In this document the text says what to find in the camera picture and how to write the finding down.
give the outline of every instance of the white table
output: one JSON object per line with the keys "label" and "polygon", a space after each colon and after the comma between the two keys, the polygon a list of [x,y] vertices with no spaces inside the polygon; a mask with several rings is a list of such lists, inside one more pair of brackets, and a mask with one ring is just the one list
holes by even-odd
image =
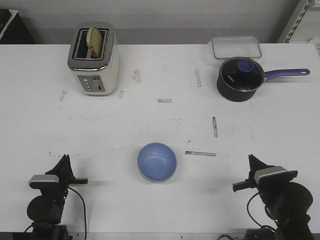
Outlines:
{"label": "white table", "polygon": [[[218,92],[208,45],[120,45],[117,88],[103,97],[80,92],[67,66],[69,47],[0,45],[0,231],[30,225],[27,206],[40,191],[29,179],[69,154],[74,175],[89,179],[75,189],[85,199],[91,233],[244,233],[257,228],[246,213],[256,190],[234,193],[232,184],[248,177],[254,154],[298,170],[294,181],[314,198],[309,227],[319,232],[320,59],[312,44],[261,44],[265,71],[311,74],[266,82],[245,102]],[[164,183],[139,174],[137,155],[150,142],[170,146],[178,159]],[[259,198],[251,213],[274,226]],[[84,231],[73,192],[61,223]]]}

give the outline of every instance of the toaster control panel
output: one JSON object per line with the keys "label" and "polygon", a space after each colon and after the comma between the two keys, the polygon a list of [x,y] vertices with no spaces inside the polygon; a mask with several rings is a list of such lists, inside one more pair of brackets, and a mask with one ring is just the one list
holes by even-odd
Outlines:
{"label": "toaster control panel", "polygon": [[88,93],[105,92],[104,84],[99,75],[77,75],[84,91]]}

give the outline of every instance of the saucepan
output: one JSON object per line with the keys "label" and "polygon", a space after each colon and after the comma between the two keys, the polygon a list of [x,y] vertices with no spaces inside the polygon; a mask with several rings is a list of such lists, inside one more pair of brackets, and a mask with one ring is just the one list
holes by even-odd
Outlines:
{"label": "saucepan", "polygon": [[216,86],[226,99],[233,102],[243,102],[250,99],[267,80],[281,76],[306,76],[309,74],[310,70],[307,68],[264,72],[263,68],[250,58],[232,57],[221,65]]}

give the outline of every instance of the bread slice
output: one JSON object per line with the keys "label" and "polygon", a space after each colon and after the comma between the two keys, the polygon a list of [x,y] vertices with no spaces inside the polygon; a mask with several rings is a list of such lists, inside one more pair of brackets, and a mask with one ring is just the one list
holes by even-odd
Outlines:
{"label": "bread slice", "polygon": [[98,59],[101,57],[103,38],[95,26],[89,28],[88,30],[86,35],[86,45],[91,52],[92,58]]}

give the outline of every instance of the toaster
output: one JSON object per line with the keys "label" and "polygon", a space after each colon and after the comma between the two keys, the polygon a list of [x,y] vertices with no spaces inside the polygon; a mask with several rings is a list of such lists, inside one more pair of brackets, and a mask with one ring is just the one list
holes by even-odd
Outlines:
{"label": "toaster", "polygon": [[[87,46],[87,34],[96,27],[101,34],[101,54],[93,57]],[[117,86],[120,54],[114,27],[107,22],[81,23],[70,46],[68,67],[81,91],[90,96],[106,96]]]}

